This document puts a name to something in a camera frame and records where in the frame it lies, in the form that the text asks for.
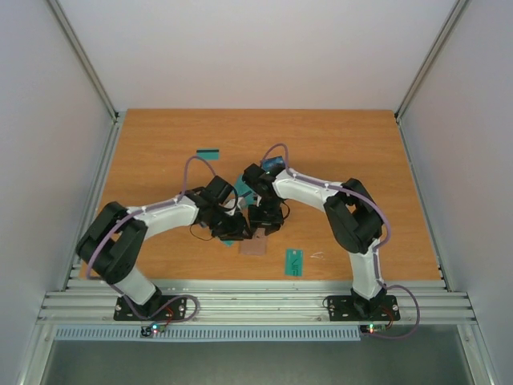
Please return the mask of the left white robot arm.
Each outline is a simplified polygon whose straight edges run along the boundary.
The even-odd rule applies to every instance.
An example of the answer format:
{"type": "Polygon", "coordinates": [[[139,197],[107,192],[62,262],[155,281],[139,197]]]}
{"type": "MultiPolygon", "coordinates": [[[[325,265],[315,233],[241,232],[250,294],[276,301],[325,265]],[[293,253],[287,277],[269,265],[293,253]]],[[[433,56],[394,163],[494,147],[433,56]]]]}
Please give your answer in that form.
{"type": "Polygon", "coordinates": [[[125,207],[112,201],[103,207],[75,247],[75,252],[104,282],[122,295],[143,319],[164,308],[161,290],[137,267],[143,244],[173,229],[199,225],[221,241],[252,236],[240,209],[236,189],[215,176],[205,187],[189,189],[168,201],[125,207]]]}

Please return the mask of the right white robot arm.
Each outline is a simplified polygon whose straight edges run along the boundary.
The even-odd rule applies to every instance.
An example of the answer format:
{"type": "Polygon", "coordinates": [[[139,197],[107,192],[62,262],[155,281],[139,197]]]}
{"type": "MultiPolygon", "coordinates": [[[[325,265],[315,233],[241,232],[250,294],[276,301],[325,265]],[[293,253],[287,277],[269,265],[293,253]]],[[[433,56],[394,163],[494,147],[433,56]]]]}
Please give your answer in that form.
{"type": "Polygon", "coordinates": [[[385,243],[382,228],[388,228],[383,212],[363,184],[354,178],[345,183],[306,176],[284,165],[264,170],[249,165],[242,181],[257,195],[248,206],[250,229],[268,236],[281,229],[285,215],[281,206],[287,200],[323,212],[336,242],[349,254],[353,283],[351,297],[358,315],[371,318],[382,308],[387,294],[382,279],[378,249],[385,243]]]}

